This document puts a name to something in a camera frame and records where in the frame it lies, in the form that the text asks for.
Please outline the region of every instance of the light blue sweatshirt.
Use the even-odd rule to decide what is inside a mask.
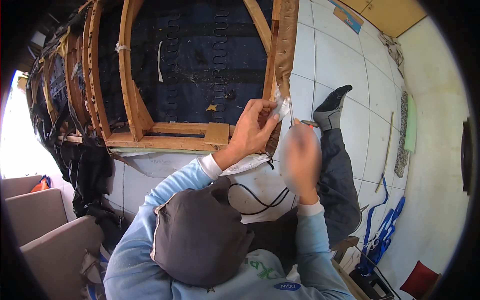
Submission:
[[[330,261],[323,208],[314,215],[315,210],[299,208],[296,243],[302,284],[288,281],[280,260],[263,249],[248,253],[232,279],[211,289],[171,278],[150,258],[156,224],[153,209],[176,192],[198,190],[211,182],[195,159],[145,197],[108,263],[104,279],[107,299],[355,299]]]

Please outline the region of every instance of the hand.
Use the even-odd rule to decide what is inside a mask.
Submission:
[[[268,108],[276,103],[264,99],[250,99],[235,126],[230,143],[213,154],[217,165],[226,170],[247,155],[265,150],[267,141],[278,123],[279,115],[267,119]]]
[[[301,204],[317,202],[315,185],[322,168],[322,151],[313,130],[295,118],[285,140],[287,180],[292,184],[295,194],[300,196]]]

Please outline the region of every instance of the white cuff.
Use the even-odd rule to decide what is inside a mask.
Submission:
[[[314,216],[324,210],[324,206],[320,204],[320,197],[318,197],[318,201],[315,204],[303,205],[299,203],[297,207],[297,216]]]
[[[213,159],[211,154],[199,158],[198,163],[211,180],[217,180],[218,176],[223,173],[222,169],[220,169],[220,167],[216,164],[216,161]]]

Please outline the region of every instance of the cardboard box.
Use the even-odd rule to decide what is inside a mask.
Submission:
[[[363,20],[342,2],[336,0],[329,1],[336,6],[333,14],[347,24],[351,29],[353,29],[353,31],[359,34],[360,28],[363,25]]]

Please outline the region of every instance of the wooden cabinet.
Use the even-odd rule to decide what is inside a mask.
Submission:
[[[342,0],[343,3],[357,12],[362,12],[371,1],[372,0]]]
[[[349,6],[348,1],[361,2],[345,0],[345,4]],[[360,14],[393,37],[399,36],[427,15],[417,0],[372,0]]]

